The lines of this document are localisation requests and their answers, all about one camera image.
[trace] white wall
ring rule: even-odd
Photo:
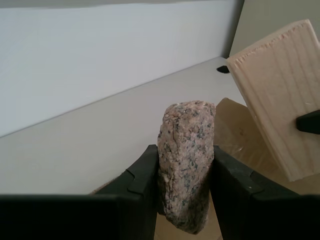
[[[310,19],[320,39],[320,0],[245,0],[230,55],[303,19]]]
[[[116,2],[0,2],[0,137],[221,56],[242,3]]]

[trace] wood grain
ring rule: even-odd
[[[320,172],[320,135],[295,119],[320,109],[320,47],[309,20],[229,57],[227,65],[276,163],[290,181]]]

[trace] speckled stone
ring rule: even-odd
[[[191,234],[199,233],[208,220],[215,114],[209,102],[173,104],[164,113],[158,135],[159,213]]]

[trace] white surface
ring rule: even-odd
[[[221,56],[239,3],[15,2],[0,2],[0,136]]]
[[[320,39],[320,0],[245,0],[230,56],[303,19],[310,19]]]
[[[244,104],[216,58],[0,138],[1,194],[88,194],[157,143],[168,106]]]

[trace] black hole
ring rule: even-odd
[[[230,73],[227,66],[220,66],[216,69],[219,73],[228,74]]]

